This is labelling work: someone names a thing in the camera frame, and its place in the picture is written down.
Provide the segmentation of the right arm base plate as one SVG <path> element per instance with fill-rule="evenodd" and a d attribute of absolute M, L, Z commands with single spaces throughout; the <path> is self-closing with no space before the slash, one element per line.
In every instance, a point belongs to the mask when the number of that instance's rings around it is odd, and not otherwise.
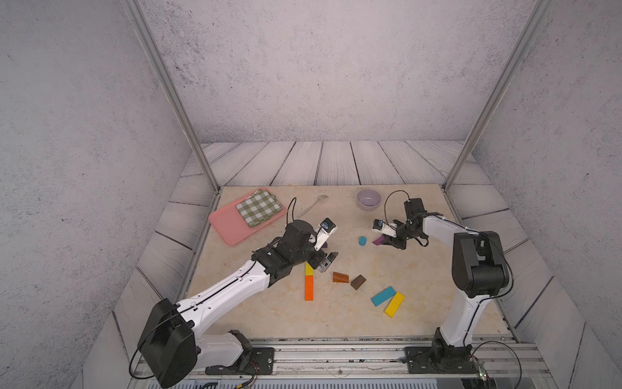
<path fill-rule="evenodd" d="M 477 374 L 471 347 L 406 347 L 409 374 Z"/>

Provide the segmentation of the orange long block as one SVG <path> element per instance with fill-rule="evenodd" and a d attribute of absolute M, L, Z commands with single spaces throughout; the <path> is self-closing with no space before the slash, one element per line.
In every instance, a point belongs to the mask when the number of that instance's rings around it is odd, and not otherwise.
<path fill-rule="evenodd" d="M 305 300 L 314 300 L 314 277 L 305 276 Z"/>

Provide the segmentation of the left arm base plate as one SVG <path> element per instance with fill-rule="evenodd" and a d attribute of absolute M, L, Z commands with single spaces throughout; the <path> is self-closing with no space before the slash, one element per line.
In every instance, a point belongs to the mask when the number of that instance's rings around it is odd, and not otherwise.
<path fill-rule="evenodd" d="M 205 369 L 208 376 L 233 375 L 272 375 L 274 370 L 275 349 L 253 348 L 244 353 L 232 366 L 211 366 Z"/>

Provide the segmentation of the orange brown block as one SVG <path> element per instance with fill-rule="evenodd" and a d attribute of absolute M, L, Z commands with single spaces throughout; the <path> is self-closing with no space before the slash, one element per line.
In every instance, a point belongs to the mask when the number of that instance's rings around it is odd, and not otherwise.
<path fill-rule="evenodd" d="M 335 283 L 348 284 L 350 282 L 349 275 L 341 273 L 341 272 L 333 272 L 332 280 Z"/>

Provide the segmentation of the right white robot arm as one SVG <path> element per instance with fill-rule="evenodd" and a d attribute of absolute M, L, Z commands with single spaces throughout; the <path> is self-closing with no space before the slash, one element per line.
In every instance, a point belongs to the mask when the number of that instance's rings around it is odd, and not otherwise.
<path fill-rule="evenodd" d="M 437 212 L 425 212 L 404 223 L 396 220 L 383 225 L 381 232 L 384 245 L 400 250 L 410 240 L 426 246 L 429 238 L 450 246 L 451 276 L 457 292 L 450 313 L 435 332 L 430 354 L 435 364 L 467 360 L 485 307 L 512 280 L 499 235 L 472 230 Z"/>

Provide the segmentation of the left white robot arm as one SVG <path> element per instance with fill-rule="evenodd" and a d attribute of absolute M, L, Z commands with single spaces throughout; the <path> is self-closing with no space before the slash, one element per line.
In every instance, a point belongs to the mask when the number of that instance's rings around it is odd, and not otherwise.
<path fill-rule="evenodd" d="M 137 350 L 163 388 L 173 387 L 200 368 L 251 372 L 254 348 L 249 340 L 238 330 L 209 336 L 209 327 L 246 299 L 288 276 L 293 267 L 308 263 L 325 272 L 337 256 L 312 244 L 294 251 L 279 242 L 264 246 L 233 274 L 202 293 L 177 303 L 164 299 L 155 304 Z"/>

